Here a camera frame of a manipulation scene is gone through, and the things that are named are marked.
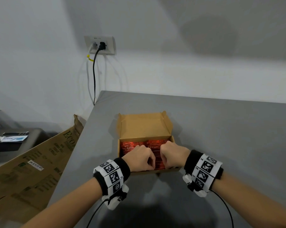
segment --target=white wall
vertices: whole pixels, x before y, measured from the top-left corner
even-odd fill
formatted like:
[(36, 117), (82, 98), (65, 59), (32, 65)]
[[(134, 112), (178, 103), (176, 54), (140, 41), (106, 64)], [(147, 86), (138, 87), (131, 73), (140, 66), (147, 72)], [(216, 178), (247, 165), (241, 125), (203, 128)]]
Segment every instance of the white wall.
[(116, 42), (97, 58), (97, 93), (286, 103), (286, 0), (0, 0), (11, 120), (59, 132), (88, 118), (84, 35)]

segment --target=black cable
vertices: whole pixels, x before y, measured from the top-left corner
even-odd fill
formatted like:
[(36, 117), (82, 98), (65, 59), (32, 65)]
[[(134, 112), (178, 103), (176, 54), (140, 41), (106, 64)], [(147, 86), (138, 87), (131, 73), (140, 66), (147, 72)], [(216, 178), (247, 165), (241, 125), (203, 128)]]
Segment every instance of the black cable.
[(95, 210), (95, 212), (94, 212), (93, 215), (91, 216), (91, 218), (90, 218), (90, 220), (89, 220), (88, 225), (86, 226), (86, 228), (88, 228), (88, 226), (89, 226), (89, 224), (90, 224), (90, 222), (91, 222), (93, 216), (96, 214), (96, 212), (98, 211), (98, 209), (100, 209), (100, 207), (103, 205), (103, 203), (104, 203), (104, 202), (107, 202), (107, 201), (109, 201), (109, 199), (105, 199), (105, 200), (101, 203), (101, 205), (99, 205), (99, 207)]
[(92, 71), (93, 71), (93, 83), (94, 83), (94, 99), (93, 99), (93, 105), (94, 105), (94, 101), (95, 101), (95, 74), (94, 74), (94, 63), (95, 63), (95, 58), (98, 54), (98, 52), (100, 51), (100, 49), (98, 49), (94, 55), (94, 59), (93, 59), (93, 65), (92, 65)]
[(230, 212), (230, 210), (229, 210), (228, 206), (226, 205), (225, 201), (224, 201), (216, 192), (214, 192), (214, 193), (222, 200), (222, 202), (224, 203), (224, 205), (225, 205), (226, 208), (228, 209), (230, 218), (231, 218), (231, 220), (232, 220), (232, 228), (234, 228), (234, 220), (232, 219), (232, 213)]

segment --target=gray table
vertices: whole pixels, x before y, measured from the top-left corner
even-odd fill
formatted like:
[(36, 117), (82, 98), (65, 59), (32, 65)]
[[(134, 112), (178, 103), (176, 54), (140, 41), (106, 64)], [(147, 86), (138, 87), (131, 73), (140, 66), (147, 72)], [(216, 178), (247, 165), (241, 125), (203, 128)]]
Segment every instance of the gray table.
[[(177, 144), (217, 158), (225, 171), (286, 206), (286, 104), (109, 91), (101, 92), (49, 204), (117, 156), (118, 113), (163, 110)], [(222, 201), (190, 192), (181, 172), (131, 176), (127, 198), (114, 211), (101, 207), (90, 227), (231, 227)], [(86, 227), (99, 203), (76, 227)], [(249, 227), (231, 212), (235, 227)]]

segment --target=white cable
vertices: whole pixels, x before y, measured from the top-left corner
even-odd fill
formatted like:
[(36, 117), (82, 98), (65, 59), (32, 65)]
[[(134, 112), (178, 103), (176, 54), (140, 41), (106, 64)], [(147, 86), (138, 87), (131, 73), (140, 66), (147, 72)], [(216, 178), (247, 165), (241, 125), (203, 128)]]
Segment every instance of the white cable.
[[(93, 44), (90, 45), (89, 50), (88, 50), (88, 54), (90, 54), (90, 51), (92, 50), (92, 48), (93, 48)], [(89, 88), (88, 62), (89, 62), (89, 57), (87, 57), (87, 61), (86, 61), (87, 86), (88, 86), (88, 92), (89, 92), (90, 99), (91, 99), (91, 101), (93, 103), (93, 99), (92, 99), (92, 96), (91, 96), (91, 93), (90, 93), (90, 88)]]

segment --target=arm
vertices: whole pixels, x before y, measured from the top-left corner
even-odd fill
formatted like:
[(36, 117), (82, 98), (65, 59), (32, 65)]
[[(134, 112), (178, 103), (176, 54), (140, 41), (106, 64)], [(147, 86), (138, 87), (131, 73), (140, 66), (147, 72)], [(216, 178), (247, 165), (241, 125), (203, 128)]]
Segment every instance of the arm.
[[(165, 167), (184, 167), (190, 150), (167, 142), (161, 146)], [(241, 183), (226, 172), (216, 179), (212, 190), (217, 192), (254, 228), (286, 228), (286, 208), (255, 189)]]
[[(151, 149), (137, 146), (123, 157), (131, 172), (154, 170), (155, 156)], [(99, 182), (92, 178), (50, 207), (46, 208), (22, 228), (72, 228), (102, 197)]]

